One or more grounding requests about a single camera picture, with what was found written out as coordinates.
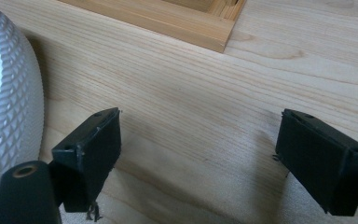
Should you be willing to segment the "wooden shoe rack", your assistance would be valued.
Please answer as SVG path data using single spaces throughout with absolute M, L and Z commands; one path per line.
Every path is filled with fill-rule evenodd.
M 247 0 L 60 0 L 216 52 Z

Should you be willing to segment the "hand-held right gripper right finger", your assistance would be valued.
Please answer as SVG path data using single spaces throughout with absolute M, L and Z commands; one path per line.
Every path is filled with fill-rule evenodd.
M 284 109 L 275 151 L 326 213 L 355 215 L 357 141 L 312 115 Z

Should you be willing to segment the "black white canvas sneaker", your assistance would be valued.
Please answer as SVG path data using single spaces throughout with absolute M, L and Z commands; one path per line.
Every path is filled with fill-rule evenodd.
M 43 86 L 34 50 L 0 11 L 0 179 L 39 157 L 43 127 Z

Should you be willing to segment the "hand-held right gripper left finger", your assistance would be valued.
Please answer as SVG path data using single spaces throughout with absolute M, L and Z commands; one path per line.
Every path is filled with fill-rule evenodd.
M 49 170 L 56 203 L 69 213 L 88 211 L 120 152 L 119 109 L 88 117 L 52 149 Z

